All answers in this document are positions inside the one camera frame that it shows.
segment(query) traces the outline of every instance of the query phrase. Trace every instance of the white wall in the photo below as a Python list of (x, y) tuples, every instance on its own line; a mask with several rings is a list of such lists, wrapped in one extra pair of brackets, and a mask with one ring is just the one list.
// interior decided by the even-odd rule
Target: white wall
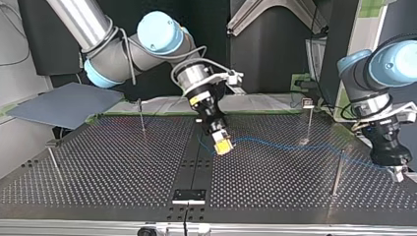
[[(19, 9), (17, 0), (0, 0)], [(15, 25), (22, 24), (4, 9)], [(27, 55), (28, 43), (0, 12), (0, 65), (19, 61)], [(52, 89), (49, 78), (36, 74), (30, 58), (13, 66), (0, 66), (0, 109), (40, 92)], [(44, 149), (53, 138), (51, 127), (33, 122), (0, 117), (0, 178)]]

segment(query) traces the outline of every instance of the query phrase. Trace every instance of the green tape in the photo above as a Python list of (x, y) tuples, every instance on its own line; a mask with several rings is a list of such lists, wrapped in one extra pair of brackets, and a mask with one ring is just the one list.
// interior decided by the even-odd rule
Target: green tape
[(85, 122), (88, 125), (92, 125), (99, 119), (100, 116), (101, 114), (90, 115), (89, 117), (87, 117)]
[(7, 116), (7, 112), (18, 106), (17, 104), (5, 105), (0, 108), (0, 117)]
[(310, 78), (310, 74), (306, 73), (306, 74), (294, 74), (291, 77), (291, 91), (309, 91), (307, 88), (300, 88), (298, 86), (295, 86), (295, 82), (296, 81), (303, 81), (303, 82), (309, 82), (311, 80)]
[(359, 18), (377, 18), (383, 6), (384, 0), (362, 0)]

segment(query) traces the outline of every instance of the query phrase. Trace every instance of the metal frame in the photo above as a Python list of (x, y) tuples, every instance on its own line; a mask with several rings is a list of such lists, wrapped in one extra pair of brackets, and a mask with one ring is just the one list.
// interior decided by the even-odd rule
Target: metal frame
[[(412, 227), (329, 224), (200, 224), (187, 223), (188, 235), (417, 235)], [(182, 223), (122, 221), (0, 220), (0, 235), (136, 235), (142, 227), (156, 228), (160, 235), (184, 235)]]
[[(311, 27), (316, 5), (312, 0), (247, 0), (227, 25), (229, 34), (238, 36), (261, 13), (271, 7), (285, 7), (294, 13), (308, 28)], [(318, 11), (313, 24), (313, 33), (320, 32), (327, 25)]]

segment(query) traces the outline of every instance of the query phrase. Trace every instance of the metal bracket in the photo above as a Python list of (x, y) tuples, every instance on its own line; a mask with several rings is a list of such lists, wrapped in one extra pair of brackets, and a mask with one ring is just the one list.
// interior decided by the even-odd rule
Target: metal bracket
[[(313, 0), (247, 0), (227, 25), (227, 33), (239, 35), (260, 14), (271, 7), (285, 7), (294, 13), (308, 28), (311, 27), (316, 5)], [(317, 11), (313, 33), (327, 25), (325, 18)]]
[(206, 190), (176, 190), (172, 203), (174, 205), (204, 205)]

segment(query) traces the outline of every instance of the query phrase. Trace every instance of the gray panel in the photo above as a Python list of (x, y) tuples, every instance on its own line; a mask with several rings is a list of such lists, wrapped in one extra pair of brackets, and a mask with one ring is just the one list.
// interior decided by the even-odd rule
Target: gray panel
[(70, 83), (20, 104), (7, 114), (75, 130), (90, 115), (106, 111), (122, 97), (118, 91)]
[(333, 0), (332, 2), (328, 40), (320, 77), (322, 96), (332, 105), (335, 105), (340, 86), (336, 64), (340, 58), (347, 55), (358, 4), (359, 0)]
[(101, 118), (54, 151), (59, 169), (50, 158), (24, 164), (0, 182), (0, 217), (166, 221), (173, 189), (191, 186), (194, 167), (177, 173), (197, 154), (194, 119), (145, 123), (144, 133), (139, 116)]
[[(222, 157), (199, 153), (199, 161), (213, 161), (193, 185), (209, 190), (204, 221), (417, 225), (416, 184), (393, 183), (341, 125), (314, 115), (309, 134), (307, 114), (232, 116), (228, 122), (229, 134), (240, 140), (235, 150)], [(332, 197), (342, 149), (347, 156)]]
[(231, 67), (245, 73), (243, 89), (288, 92), (292, 74), (308, 72), (305, 39), (310, 30), (288, 9), (263, 12), (237, 37), (231, 37)]

